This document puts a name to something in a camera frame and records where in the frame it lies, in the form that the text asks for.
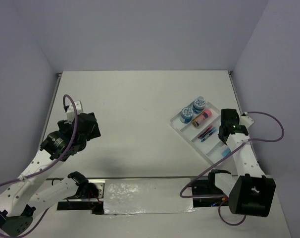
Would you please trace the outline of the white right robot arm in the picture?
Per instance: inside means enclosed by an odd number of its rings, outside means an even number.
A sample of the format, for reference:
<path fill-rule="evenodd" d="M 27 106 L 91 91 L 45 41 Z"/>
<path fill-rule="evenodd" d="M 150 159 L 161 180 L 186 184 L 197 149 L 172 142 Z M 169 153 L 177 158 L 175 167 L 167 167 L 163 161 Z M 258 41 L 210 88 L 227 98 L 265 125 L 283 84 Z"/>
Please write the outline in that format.
<path fill-rule="evenodd" d="M 230 149 L 237 169 L 237 177 L 225 170 L 213 169 L 208 174 L 207 190 L 212 194 L 222 191 L 229 198 L 233 214 L 267 217 L 276 184 L 260 168 L 250 145 L 247 127 L 241 124 L 235 109 L 221 110 L 218 137 Z"/>

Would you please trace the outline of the blue round jar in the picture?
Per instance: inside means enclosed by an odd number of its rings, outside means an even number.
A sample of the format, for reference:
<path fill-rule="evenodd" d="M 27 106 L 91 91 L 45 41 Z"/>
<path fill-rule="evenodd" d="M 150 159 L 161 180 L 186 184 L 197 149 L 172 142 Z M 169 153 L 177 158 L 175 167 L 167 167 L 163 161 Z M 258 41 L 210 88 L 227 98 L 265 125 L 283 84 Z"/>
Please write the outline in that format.
<path fill-rule="evenodd" d="M 193 109 L 190 107 L 185 107 L 181 110 L 180 121 L 182 123 L 189 123 L 192 120 L 193 115 L 194 115 Z"/>
<path fill-rule="evenodd" d="M 206 101 L 204 100 L 204 98 L 199 97 L 195 99 L 193 102 L 194 114 L 198 115 L 199 113 L 201 113 L 205 109 L 205 106 L 206 106 Z"/>

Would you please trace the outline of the dark blue pen refill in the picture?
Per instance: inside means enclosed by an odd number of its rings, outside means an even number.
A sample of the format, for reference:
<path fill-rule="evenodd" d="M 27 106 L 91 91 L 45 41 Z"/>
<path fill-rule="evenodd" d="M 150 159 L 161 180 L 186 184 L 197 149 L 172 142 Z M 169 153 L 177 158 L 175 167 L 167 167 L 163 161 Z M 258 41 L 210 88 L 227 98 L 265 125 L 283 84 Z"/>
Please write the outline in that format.
<path fill-rule="evenodd" d="M 214 135 L 216 131 L 212 131 L 209 134 L 207 134 L 203 139 L 201 139 L 201 142 L 205 142 L 208 138 L 210 138 L 212 135 Z"/>

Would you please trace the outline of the red pen refill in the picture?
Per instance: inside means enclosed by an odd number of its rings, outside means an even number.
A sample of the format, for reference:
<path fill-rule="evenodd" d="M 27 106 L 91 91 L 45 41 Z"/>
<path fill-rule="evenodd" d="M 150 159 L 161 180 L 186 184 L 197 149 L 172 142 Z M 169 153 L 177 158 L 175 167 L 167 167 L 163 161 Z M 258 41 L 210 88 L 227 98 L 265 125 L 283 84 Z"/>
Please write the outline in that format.
<path fill-rule="evenodd" d="M 206 135 L 211 129 L 213 128 L 213 126 L 211 125 L 210 127 L 208 127 L 202 134 L 200 134 L 198 136 L 198 138 L 202 138 L 204 135 Z"/>

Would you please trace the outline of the blue highlighter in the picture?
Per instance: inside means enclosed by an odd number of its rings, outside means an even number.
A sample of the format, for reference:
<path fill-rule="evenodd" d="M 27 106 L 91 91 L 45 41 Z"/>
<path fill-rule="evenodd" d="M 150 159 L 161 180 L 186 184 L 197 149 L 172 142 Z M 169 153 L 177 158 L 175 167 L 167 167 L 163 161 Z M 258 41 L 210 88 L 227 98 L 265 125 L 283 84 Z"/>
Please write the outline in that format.
<path fill-rule="evenodd" d="M 223 152 L 222 152 L 222 157 L 226 157 L 228 154 L 231 153 L 231 150 L 229 148 L 226 148 Z"/>

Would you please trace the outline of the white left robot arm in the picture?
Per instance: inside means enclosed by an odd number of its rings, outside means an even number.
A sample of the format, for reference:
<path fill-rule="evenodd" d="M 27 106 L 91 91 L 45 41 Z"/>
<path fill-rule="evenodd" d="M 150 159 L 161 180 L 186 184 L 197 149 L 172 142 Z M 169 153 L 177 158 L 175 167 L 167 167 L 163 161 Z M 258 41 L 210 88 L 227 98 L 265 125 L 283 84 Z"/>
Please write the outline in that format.
<path fill-rule="evenodd" d="M 29 166 L 0 194 L 0 229 L 10 237 L 18 237 L 34 218 L 60 200 L 97 198 L 99 189 L 79 172 L 72 172 L 53 186 L 39 191 L 45 180 L 70 156 L 84 150 L 87 142 L 100 137 L 94 113 L 80 113 L 73 122 L 61 120 L 59 129 L 41 143 Z"/>

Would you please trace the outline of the pink cap glue stick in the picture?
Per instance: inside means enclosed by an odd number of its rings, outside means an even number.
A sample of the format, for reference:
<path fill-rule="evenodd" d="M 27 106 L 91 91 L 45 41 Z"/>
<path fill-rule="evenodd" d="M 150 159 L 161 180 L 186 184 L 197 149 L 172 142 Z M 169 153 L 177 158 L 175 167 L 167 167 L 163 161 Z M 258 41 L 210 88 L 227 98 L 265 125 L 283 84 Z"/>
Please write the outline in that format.
<path fill-rule="evenodd" d="M 197 117 L 195 117 L 192 121 L 192 125 L 194 127 L 199 127 L 201 124 L 207 120 L 212 115 L 212 112 L 210 110 L 205 110 L 202 113 L 200 113 Z"/>

